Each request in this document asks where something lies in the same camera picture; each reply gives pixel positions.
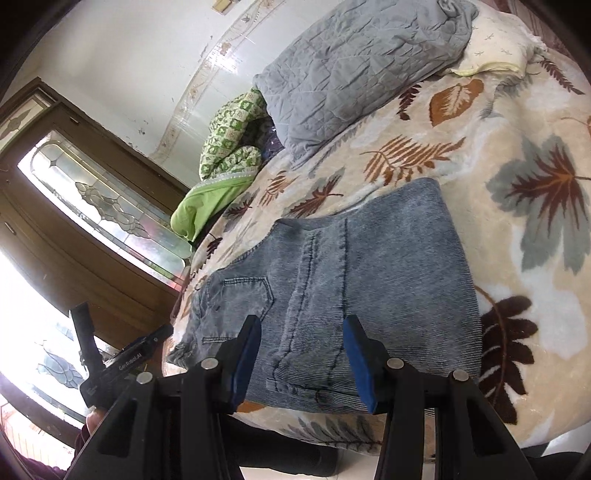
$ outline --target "blue gripper pad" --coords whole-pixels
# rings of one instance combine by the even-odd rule
[[[255,315],[246,318],[243,328],[250,328],[248,338],[244,344],[242,354],[232,376],[232,398],[230,404],[234,409],[244,402],[248,384],[251,382],[252,370],[255,366],[256,356],[261,346],[261,320]]]
[[[359,398],[365,403],[369,413],[375,413],[378,407],[378,399],[375,395],[375,377],[376,374],[380,375],[383,367],[379,366],[378,371],[376,371],[374,355],[377,352],[371,351],[370,339],[365,335],[365,331],[355,315],[345,317],[343,322],[343,344],[355,377]]]

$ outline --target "green patterned fabric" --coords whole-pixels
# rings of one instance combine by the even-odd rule
[[[266,108],[261,92],[253,88],[219,109],[209,124],[210,135],[201,153],[199,176],[202,180],[229,171],[240,171],[234,170],[240,164],[244,167],[260,164],[258,149],[238,148],[238,144],[248,122],[267,115]]]
[[[185,196],[170,218],[173,231],[193,242],[203,225],[212,216],[225,208],[244,192],[255,179],[256,171],[237,174],[231,178],[224,175],[220,180],[197,183]]]

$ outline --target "black handle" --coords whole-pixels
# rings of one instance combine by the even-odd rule
[[[70,310],[70,318],[74,322],[80,351],[89,375],[100,374],[105,369],[103,358],[95,343],[95,326],[92,323],[88,303],[84,302]]]

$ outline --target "yellow pillow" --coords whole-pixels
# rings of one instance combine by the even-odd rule
[[[470,1],[479,10],[472,21],[472,36],[461,58],[445,72],[466,77],[505,70],[523,78],[536,49],[546,51],[544,42],[515,15],[499,12],[478,0]]]

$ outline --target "light blue jeans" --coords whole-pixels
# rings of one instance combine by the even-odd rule
[[[480,372],[482,332],[470,271],[432,179],[357,210],[280,219],[194,296],[169,360],[189,368],[234,338],[249,314],[262,342],[247,399],[310,412],[366,411],[343,348],[355,314],[370,338],[423,372]]]

